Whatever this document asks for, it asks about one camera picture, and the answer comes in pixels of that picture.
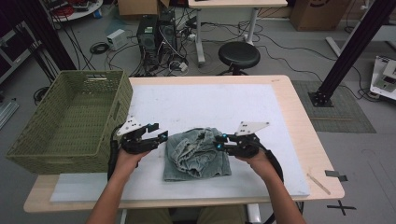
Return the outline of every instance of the gray towel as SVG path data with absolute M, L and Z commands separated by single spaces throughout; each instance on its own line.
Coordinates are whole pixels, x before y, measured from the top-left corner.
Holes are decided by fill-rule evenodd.
M 213 145 L 217 129 L 192 129 L 168 138 L 165 152 L 164 181 L 181 181 L 230 175 L 225 152 Z

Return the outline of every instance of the white desk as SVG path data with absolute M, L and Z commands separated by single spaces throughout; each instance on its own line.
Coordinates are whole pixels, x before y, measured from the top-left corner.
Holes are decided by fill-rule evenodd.
M 131 78 L 135 85 L 192 85 L 192 84 L 269 84 L 274 89 L 282 116 L 289 131 L 291 142 L 305 174 L 310 195 L 293 197 L 296 201 L 340 199 L 344 190 L 338 178 L 328 177 L 325 170 L 333 170 L 332 164 L 306 115 L 296 91 L 285 76 L 250 77 L 150 77 Z M 95 202 L 52 203 L 50 197 L 58 182 L 58 175 L 39 175 L 30 192 L 24 210 L 26 212 L 78 211 L 92 209 Z M 203 206 L 237 203 L 268 203 L 268 197 L 223 198 L 194 200 L 136 200 L 120 204 L 120 208 L 147 208 L 172 206 Z
M 246 41 L 253 45 L 252 38 L 254 27 L 256 26 L 257 14 L 260 7 L 285 7 L 288 3 L 286 0 L 207 0 L 207 1 L 189 1 L 191 8 L 197 8 L 197 34 L 195 37 L 195 46 L 198 55 L 198 65 L 205 63 L 204 48 L 201 39 L 201 10 L 211 7 L 252 7 L 250 25 Z

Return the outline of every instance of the metal pole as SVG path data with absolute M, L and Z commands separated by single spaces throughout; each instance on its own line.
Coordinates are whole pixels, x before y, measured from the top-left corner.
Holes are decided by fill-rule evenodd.
M 256 27 L 256 20 L 258 14 L 259 14 L 259 9 L 257 7 L 254 7 L 251 11 L 250 25 L 248 28 L 248 35 L 246 36 L 246 42 L 250 45 L 253 45 L 253 33 L 254 33 L 254 28 Z
M 314 106 L 329 106 L 335 89 L 347 75 L 347 72 L 358 60 L 366 46 L 375 34 L 388 20 L 390 13 L 396 7 L 396 0 L 376 0 L 364 16 L 355 33 L 335 62 L 329 75 L 318 88 L 317 92 L 309 93 Z

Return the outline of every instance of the hand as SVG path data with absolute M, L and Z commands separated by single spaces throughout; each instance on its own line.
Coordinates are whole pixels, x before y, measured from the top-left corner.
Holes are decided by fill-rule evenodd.
M 117 158 L 116 169 L 114 170 L 113 176 L 115 178 L 120 178 L 123 181 L 127 181 L 129 176 L 134 171 L 137 163 L 145 157 L 148 152 L 143 152 L 140 154 L 129 154 L 124 149 L 120 149 L 119 156 Z
M 276 170 L 274 169 L 271 162 L 268 160 L 267 156 L 263 150 L 259 150 L 259 152 L 252 158 L 241 158 L 236 157 L 238 160 L 247 162 L 253 171 L 259 175 L 263 180 L 266 180 L 276 174 Z

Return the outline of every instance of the wicker-pattern basket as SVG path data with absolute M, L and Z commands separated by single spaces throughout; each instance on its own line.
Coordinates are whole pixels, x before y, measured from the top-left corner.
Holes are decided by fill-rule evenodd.
M 122 71 L 62 71 L 7 154 L 32 173 L 106 172 L 132 87 Z

